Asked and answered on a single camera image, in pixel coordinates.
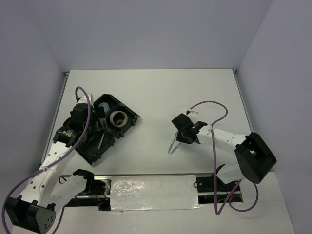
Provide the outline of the green pen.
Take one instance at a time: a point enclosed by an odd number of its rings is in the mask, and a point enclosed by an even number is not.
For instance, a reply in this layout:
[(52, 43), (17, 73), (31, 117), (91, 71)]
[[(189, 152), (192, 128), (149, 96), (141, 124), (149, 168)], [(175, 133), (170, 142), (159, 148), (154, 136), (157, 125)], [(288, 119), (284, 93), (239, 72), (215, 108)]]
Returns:
[(173, 136), (173, 139), (172, 139), (172, 141), (171, 141), (171, 144), (170, 144), (170, 146), (169, 146), (169, 149), (168, 149), (168, 152), (167, 152), (167, 154), (169, 154), (169, 155), (170, 155), (170, 153), (171, 153), (171, 151), (172, 151), (172, 147), (173, 147), (173, 145), (174, 145), (174, 143), (175, 143), (177, 133), (178, 133), (178, 131), (175, 132), (175, 134), (174, 134), (174, 136)]

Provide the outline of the blue pen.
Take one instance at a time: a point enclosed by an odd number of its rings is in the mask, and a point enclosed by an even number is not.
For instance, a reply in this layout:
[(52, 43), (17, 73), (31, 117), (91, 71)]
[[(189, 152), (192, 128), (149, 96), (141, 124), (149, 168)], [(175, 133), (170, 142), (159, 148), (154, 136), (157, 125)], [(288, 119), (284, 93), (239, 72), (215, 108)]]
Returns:
[(179, 142), (171, 151), (170, 151), (170, 155), (172, 155), (181, 145), (181, 142)]

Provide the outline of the clear round jar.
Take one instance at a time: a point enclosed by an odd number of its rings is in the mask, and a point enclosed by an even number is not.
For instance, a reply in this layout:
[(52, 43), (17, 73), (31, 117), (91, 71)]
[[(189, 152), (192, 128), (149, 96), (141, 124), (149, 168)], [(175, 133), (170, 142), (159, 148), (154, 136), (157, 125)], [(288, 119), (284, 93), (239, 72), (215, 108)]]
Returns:
[(102, 102), (98, 106), (101, 110), (103, 110), (104, 114), (107, 115), (110, 112), (110, 106), (107, 102)]

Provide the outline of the large clear tape roll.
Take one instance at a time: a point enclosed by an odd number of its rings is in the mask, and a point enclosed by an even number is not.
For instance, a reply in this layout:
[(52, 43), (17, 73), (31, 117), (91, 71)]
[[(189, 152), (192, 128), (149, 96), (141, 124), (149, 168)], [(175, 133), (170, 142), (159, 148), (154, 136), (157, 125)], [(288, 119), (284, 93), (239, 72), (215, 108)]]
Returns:
[(110, 114), (109, 121), (113, 126), (122, 128), (128, 122), (128, 115), (123, 111), (114, 111)]

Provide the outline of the black four-compartment organizer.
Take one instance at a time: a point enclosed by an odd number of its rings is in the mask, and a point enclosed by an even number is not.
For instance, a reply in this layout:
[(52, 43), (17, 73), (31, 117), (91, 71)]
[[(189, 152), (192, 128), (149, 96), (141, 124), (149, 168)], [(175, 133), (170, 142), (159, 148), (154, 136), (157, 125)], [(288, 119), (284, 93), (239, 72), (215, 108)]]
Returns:
[[(98, 106), (102, 102), (107, 102), (110, 106), (110, 112), (105, 115), (103, 110)], [(116, 139), (124, 137), (125, 133), (133, 126), (135, 126), (137, 120), (140, 118), (140, 115), (131, 110), (124, 103), (119, 101), (111, 94), (103, 94), (94, 102), (94, 109), (96, 112), (97, 120), (96, 127), (97, 129), (94, 132), (91, 132), (86, 141), (77, 148), (77, 152), (91, 165), (96, 162), (101, 156), (114, 145)], [(128, 115), (128, 122), (122, 128), (117, 128), (113, 126), (109, 117), (110, 114), (114, 111), (123, 111)], [(103, 142), (103, 147), (100, 151), (97, 150), (99, 141), (101, 139), (102, 133), (106, 132), (105, 139)]]

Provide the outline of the yellow pen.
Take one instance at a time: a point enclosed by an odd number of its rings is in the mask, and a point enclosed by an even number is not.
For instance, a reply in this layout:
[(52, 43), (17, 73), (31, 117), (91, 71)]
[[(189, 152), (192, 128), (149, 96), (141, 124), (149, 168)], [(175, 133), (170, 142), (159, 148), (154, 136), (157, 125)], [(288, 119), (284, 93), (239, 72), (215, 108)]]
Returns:
[(101, 139), (100, 139), (100, 141), (99, 141), (99, 145), (98, 145), (98, 148), (97, 148), (98, 151), (100, 151), (100, 150), (102, 149), (102, 147), (103, 147), (103, 142), (104, 142), (104, 139), (105, 139), (105, 134), (106, 134), (106, 132), (104, 131), (104, 132), (102, 133)]

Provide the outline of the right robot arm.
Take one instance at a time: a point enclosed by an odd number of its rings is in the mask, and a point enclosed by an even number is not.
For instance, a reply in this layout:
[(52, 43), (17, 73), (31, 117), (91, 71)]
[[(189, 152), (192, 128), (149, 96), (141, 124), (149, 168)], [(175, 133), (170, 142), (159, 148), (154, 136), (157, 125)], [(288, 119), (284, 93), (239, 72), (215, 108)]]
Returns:
[(176, 141), (184, 144), (215, 146), (236, 157), (236, 162), (224, 162), (212, 179), (212, 186), (223, 191), (229, 183), (248, 180), (259, 184), (276, 164), (277, 159), (262, 137), (254, 132), (240, 135), (211, 127), (197, 121), (191, 114), (179, 114), (172, 120), (177, 129)]

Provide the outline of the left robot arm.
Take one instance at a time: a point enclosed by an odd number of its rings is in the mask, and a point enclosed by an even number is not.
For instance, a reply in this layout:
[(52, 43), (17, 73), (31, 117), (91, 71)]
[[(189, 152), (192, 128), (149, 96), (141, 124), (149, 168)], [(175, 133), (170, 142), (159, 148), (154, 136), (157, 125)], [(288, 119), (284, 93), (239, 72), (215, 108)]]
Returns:
[(25, 189), (17, 196), (9, 194), (2, 212), (14, 226), (45, 234), (52, 228), (56, 215), (78, 193), (91, 194), (96, 187), (94, 175), (78, 169), (60, 187), (57, 182), (74, 150), (83, 144), (92, 131), (93, 107), (78, 103), (71, 112), (72, 127), (61, 127), (55, 135), (50, 151), (40, 169), (30, 178)]

